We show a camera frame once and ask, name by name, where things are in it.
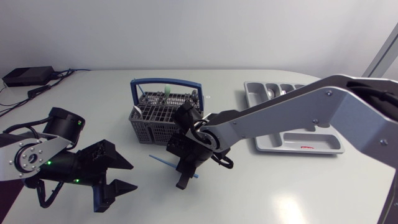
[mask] table surface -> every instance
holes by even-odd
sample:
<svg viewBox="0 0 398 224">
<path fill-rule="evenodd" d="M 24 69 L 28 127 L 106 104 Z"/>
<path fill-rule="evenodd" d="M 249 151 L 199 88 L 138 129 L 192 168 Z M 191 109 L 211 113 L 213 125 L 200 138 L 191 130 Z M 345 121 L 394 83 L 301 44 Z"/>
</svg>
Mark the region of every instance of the table surface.
<svg viewBox="0 0 398 224">
<path fill-rule="evenodd" d="M 113 142 L 134 168 L 108 169 L 108 183 L 119 179 L 138 189 L 117 197 L 105 213 L 94 213 L 91 187 L 65 184 L 46 209 L 40 207 L 36 191 L 25 187 L 4 223 L 377 222 L 394 169 L 361 154 L 341 136 L 346 151 L 338 156 L 259 152 L 253 139 L 242 140 L 228 154 L 233 169 L 209 160 L 197 169 L 198 179 L 191 179 L 185 190 L 176 188 L 180 174 L 149 154 L 175 164 L 178 158 L 165 146 L 139 144 L 128 120 L 133 107 L 130 81 L 154 77 L 201 83 L 205 114 L 246 109 L 245 81 L 305 84 L 318 80 L 277 70 L 76 72 L 0 118 L 1 129 L 45 118 L 52 107 L 76 113 L 86 119 L 86 126 L 74 151 L 102 139 Z M 0 102 L 23 100 L 33 88 L 8 88 L 0 94 Z M 172 87 L 172 93 L 178 90 Z M 47 195 L 55 186 L 46 181 Z"/>
</svg>

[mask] power adapter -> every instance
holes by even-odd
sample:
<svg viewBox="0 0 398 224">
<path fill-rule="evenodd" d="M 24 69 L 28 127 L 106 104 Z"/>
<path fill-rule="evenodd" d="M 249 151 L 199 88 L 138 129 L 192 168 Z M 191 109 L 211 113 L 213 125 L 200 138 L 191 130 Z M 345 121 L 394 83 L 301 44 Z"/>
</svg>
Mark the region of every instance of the power adapter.
<svg viewBox="0 0 398 224">
<path fill-rule="evenodd" d="M 51 66 L 16 68 L 2 80 L 7 86 L 46 85 L 51 80 L 53 72 Z"/>
</svg>

